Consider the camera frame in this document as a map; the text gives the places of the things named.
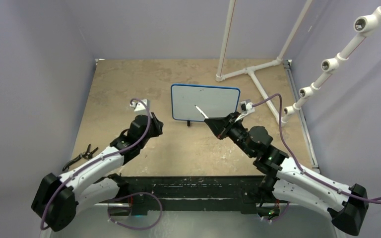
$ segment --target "pliers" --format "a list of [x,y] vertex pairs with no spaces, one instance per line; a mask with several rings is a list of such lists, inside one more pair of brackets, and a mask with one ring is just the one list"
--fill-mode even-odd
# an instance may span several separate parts
[[90,151],[91,144],[88,144],[87,150],[84,153],[80,153],[77,157],[73,158],[72,160],[68,161],[68,163],[65,164],[65,166],[62,168],[62,172],[66,172],[69,170],[69,167],[76,162],[78,162],[81,158],[84,158],[86,160],[90,160],[93,158],[93,154],[98,150],[98,147],[94,150]]

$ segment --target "whiteboard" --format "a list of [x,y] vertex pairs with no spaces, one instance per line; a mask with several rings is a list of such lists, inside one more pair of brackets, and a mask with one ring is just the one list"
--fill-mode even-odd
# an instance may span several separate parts
[[173,84],[172,117],[175,120],[204,121],[195,108],[201,108],[209,118],[221,118],[235,112],[240,89],[190,84]]

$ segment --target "marker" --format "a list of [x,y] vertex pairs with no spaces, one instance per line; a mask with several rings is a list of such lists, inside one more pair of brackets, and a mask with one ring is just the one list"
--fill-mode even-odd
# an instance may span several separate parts
[[205,118],[205,119],[208,119],[208,117],[206,116],[206,114],[201,110],[201,108],[199,108],[197,105],[195,105],[196,109],[198,109],[198,111],[202,114],[202,116]]

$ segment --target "wooden table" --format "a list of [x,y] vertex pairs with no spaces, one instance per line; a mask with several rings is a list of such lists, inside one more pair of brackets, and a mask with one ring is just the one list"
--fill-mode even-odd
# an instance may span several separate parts
[[[228,59],[224,72],[268,62],[268,59]],[[240,101],[262,100],[251,78],[240,75],[223,82],[215,81],[217,59],[145,59],[101,60],[94,75],[84,116],[79,128],[73,156],[84,152],[89,143],[101,152],[119,133],[129,128],[135,114],[129,107],[131,98],[149,99],[151,111],[164,123],[164,134],[148,141],[141,154],[126,166],[113,171],[123,176],[224,176],[259,175],[248,158],[230,139],[216,139],[204,123],[172,118],[170,86],[173,83],[237,87]],[[283,105],[294,103],[283,66],[258,70],[256,76],[269,95],[280,93]],[[273,100],[278,109],[278,99]],[[274,138],[272,144],[286,151],[278,125],[267,107],[256,108],[244,119],[251,128],[263,125]],[[283,129],[284,139],[300,163],[311,168],[307,147],[298,117],[292,117]],[[81,159],[71,169],[81,165]]]

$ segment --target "blue whiteboard frame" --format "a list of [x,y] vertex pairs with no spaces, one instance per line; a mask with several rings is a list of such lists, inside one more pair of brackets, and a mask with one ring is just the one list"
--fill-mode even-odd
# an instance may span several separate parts
[[[239,106],[239,99],[240,99],[240,89],[239,89],[239,88],[234,88],[234,87],[221,87],[221,86],[207,86],[207,85],[196,85],[196,84],[174,83],[174,84],[172,84],[172,86],[170,87],[170,100],[171,100],[171,102],[172,102],[172,118],[173,118],[174,120],[188,121],[188,120],[185,120],[185,119],[176,119],[176,118],[173,116],[173,86],[200,87],[200,88],[234,89],[234,90],[239,91],[239,95],[238,95],[238,97],[237,97],[237,102],[236,102],[236,108],[234,109],[234,111],[237,111],[237,106]],[[189,121],[203,122],[202,120],[189,120]]]

